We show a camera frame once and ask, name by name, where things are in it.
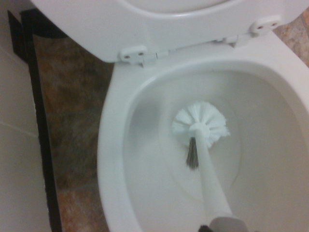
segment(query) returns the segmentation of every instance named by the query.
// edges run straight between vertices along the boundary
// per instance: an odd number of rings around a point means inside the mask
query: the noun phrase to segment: marble floor
[[[275,33],[309,67],[309,8]],[[63,232],[108,232],[98,193],[97,139],[113,64],[70,38],[34,40]]]

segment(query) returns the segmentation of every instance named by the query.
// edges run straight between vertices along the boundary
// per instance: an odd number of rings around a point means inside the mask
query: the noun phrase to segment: toilet brush handle
[[[210,211],[216,217],[232,216],[232,211],[209,156],[203,132],[197,129],[195,135],[205,211]]]

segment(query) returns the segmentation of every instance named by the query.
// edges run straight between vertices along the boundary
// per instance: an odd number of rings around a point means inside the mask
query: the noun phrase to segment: white toilet
[[[309,232],[309,69],[276,35],[308,0],[33,0],[59,28],[116,62],[98,143],[111,232],[208,224],[200,176],[171,133],[177,112],[215,105],[231,136],[211,158],[251,232]]]

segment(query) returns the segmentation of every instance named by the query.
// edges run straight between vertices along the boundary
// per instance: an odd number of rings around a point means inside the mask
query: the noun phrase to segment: floor tile
[[[302,15],[303,15],[305,26],[307,27],[309,31],[309,7],[303,12]]]
[[[102,107],[112,64],[107,64],[71,38],[34,36],[47,113]]]
[[[63,232],[109,232],[97,185],[58,193]]]
[[[100,108],[48,115],[58,189],[72,189],[96,181],[100,116]]]
[[[309,37],[301,16],[274,32],[309,67]]]

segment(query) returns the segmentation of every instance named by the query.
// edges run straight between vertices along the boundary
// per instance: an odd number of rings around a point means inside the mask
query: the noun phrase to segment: gray bristles
[[[190,145],[186,163],[187,166],[192,170],[198,167],[197,144],[194,137],[190,139]]]

